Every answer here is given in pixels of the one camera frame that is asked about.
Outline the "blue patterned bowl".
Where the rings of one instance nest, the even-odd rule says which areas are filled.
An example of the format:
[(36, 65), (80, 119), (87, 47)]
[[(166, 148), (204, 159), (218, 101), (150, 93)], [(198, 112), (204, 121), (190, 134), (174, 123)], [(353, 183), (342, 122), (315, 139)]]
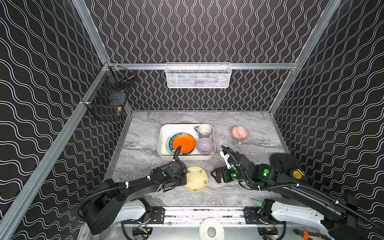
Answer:
[(231, 130), (231, 134), (232, 134), (233, 138), (236, 139), (237, 141), (244, 141), (250, 135), (249, 131), (245, 127), (242, 127), (242, 126), (233, 127)]

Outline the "orange round plate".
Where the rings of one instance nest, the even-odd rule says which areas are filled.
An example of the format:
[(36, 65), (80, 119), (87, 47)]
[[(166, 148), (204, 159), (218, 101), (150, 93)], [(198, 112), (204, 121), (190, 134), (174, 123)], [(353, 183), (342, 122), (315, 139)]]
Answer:
[(172, 147), (176, 150), (179, 146), (181, 146), (181, 154), (188, 154), (195, 149), (196, 140), (189, 134), (177, 135), (173, 139)]

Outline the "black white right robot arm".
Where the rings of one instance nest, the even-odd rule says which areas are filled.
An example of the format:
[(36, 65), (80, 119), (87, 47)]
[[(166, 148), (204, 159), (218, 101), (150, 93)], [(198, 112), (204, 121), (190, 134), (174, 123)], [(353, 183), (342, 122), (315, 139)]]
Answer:
[(293, 199), (305, 205), (303, 210), (288, 207), (282, 210), (277, 201), (264, 200), (258, 216), (262, 222), (296, 222), (301, 225), (314, 222), (323, 236), (333, 240), (361, 240), (358, 222), (363, 221), (383, 232), (384, 229), (361, 215), (357, 199), (346, 199), (324, 193), (307, 184), (298, 160), (290, 154), (273, 154), (269, 164), (254, 164), (245, 155), (222, 146), (221, 157), (225, 166), (211, 171), (211, 176), (220, 183), (238, 182), (249, 191), (269, 191)]

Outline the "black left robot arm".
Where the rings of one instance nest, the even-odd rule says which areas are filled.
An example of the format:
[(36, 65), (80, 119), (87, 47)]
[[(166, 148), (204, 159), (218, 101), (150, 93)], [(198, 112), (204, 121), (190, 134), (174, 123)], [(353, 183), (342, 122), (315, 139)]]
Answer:
[(116, 183), (108, 179), (81, 200), (75, 211), (78, 220), (87, 223), (91, 234), (97, 235), (111, 226), (126, 202), (155, 193), (168, 192), (187, 184), (187, 166), (179, 159), (178, 146), (171, 162), (150, 170), (148, 176)]

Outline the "lilac ceramic bowl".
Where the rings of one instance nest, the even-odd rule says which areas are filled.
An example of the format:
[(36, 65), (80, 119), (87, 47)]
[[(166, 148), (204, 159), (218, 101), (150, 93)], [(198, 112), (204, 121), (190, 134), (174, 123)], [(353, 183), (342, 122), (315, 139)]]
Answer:
[(208, 155), (215, 149), (215, 144), (209, 138), (201, 138), (197, 141), (196, 148), (202, 155)]

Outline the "cream plate with motifs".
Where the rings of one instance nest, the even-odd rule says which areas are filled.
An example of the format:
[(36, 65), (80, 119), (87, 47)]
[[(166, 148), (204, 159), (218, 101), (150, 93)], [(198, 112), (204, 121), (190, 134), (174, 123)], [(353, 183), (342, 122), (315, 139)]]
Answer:
[(184, 185), (184, 188), (189, 192), (201, 192), (208, 184), (208, 175), (206, 171), (200, 167), (189, 167), (186, 176), (187, 184)]

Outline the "lilac mug white inside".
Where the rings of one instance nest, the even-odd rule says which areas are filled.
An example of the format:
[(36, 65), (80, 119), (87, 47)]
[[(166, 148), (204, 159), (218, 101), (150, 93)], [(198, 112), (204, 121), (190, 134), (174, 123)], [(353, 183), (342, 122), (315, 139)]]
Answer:
[(212, 133), (212, 129), (208, 124), (201, 124), (199, 126), (195, 126), (194, 130), (198, 133), (199, 139), (209, 138)]

